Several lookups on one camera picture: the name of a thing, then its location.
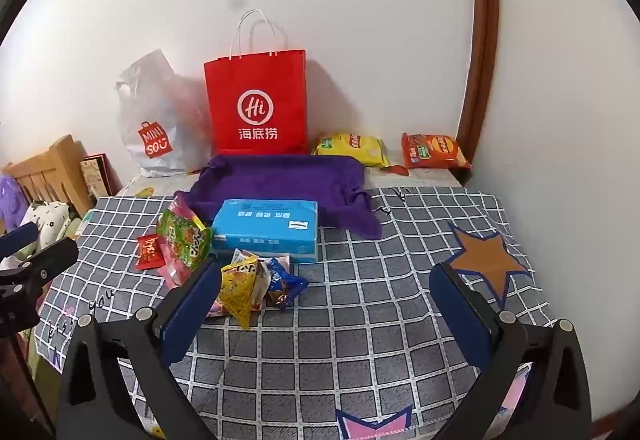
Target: blue tissue package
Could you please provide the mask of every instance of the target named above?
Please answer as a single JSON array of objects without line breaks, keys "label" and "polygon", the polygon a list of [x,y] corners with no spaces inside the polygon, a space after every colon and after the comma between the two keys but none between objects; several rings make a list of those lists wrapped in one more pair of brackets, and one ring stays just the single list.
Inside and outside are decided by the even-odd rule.
[{"label": "blue tissue package", "polygon": [[213,220],[213,249],[318,260],[318,204],[308,200],[225,200]]}]

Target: blue snack bag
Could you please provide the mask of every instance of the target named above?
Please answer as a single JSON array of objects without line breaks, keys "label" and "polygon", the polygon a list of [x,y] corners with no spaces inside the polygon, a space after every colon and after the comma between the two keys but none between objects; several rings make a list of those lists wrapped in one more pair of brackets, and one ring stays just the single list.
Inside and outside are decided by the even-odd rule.
[{"label": "blue snack bag", "polygon": [[293,306],[293,300],[300,295],[309,282],[303,277],[287,272],[276,258],[271,258],[267,268],[271,274],[267,296],[280,310]]}]

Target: green label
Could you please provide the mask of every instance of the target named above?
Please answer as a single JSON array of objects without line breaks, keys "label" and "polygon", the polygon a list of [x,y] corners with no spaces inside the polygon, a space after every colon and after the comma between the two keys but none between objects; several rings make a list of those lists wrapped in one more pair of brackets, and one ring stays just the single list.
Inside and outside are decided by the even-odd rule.
[{"label": "green label", "polygon": [[420,155],[420,158],[431,158],[426,146],[418,146],[418,155]]}]

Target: blue gripper pad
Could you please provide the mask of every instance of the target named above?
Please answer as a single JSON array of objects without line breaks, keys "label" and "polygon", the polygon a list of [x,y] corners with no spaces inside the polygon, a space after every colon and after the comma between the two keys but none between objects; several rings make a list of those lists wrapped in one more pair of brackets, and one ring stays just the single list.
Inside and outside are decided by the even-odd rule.
[{"label": "blue gripper pad", "polygon": [[15,254],[21,248],[38,239],[38,226],[33,222],[24,224],[4,236],[0,236],[0,261]]},{"label": "blue gripper pad", "polygon": [[159,339],[162,344],[160,360],[167,368],[184,358],[191,341],[220,292],[222,274],[219,264],[211,258],[204,261],[209,262],[205,267],[206,271],[182,297],[180,304],[160,330]]},{"label": "blue gripper pad", "polygon": [[466,362],[485,370],[492,358],[489,332],[440,264],[431,269],[429,290]]}]

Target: orange star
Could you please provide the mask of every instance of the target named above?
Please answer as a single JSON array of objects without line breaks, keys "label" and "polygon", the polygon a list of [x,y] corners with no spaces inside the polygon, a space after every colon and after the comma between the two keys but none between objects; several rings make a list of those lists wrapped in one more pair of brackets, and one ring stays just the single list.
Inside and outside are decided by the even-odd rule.
[{"label": "orange star", "polygon": [[450,224],[450,227],[462,247],[461,251],[450,258],[450,265],[463,274],[482,276],[500,308],[504,308],[509,289],[509,276],[511,274],[530,276],[531,274],[507,252],[499,232],[487,238],[478,238],[467,234],[453,224]]}]

